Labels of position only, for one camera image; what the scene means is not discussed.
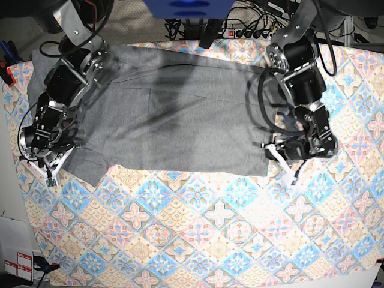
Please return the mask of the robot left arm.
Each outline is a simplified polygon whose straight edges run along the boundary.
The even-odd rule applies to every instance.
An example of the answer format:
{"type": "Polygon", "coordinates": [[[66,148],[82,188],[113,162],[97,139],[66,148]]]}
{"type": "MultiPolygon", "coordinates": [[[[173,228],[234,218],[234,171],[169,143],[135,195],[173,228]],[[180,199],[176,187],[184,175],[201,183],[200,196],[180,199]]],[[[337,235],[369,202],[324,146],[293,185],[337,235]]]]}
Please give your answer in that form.
{"type": "Polygon", "coordinates": [[[338,140],[329,124],[330,115],[321,101],[326,85],[317,67],[320,51],[314,40],[315,20],[324,32],[328,30],[319,2],[301,1],[290,23],[274,33],[266,49],[271,66],[260,76],[257,96],[261,114],[276,135],[262,148],[268,159],[281,164],[289,160],[331,158],[338,152],[338,140]],[[271,76],[275,77],[289,111],[303,126],[302,130],[282,129],[268,118],[263,84],[271,76]]]}

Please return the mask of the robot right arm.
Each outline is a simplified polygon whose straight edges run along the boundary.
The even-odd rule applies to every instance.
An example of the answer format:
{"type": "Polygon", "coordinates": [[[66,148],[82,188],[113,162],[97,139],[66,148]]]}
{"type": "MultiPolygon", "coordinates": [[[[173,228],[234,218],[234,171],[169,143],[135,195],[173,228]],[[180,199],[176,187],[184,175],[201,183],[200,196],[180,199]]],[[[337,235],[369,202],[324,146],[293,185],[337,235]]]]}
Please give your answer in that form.
{"type": "Polygon", "coordinates": [[[41,52],[57,62],[44,80],[45,90],[34,104],[32,125],[21,129],[21,158],[43,172],[61,168],[76,144],[67,130],[75,123],[80,101],[101,84],[101,74],[110,61],[107,45],[99,32],[105,26],[114,5],[89,1],[59,1],[52,16],[65,36],[58,53],[41,52]]]}

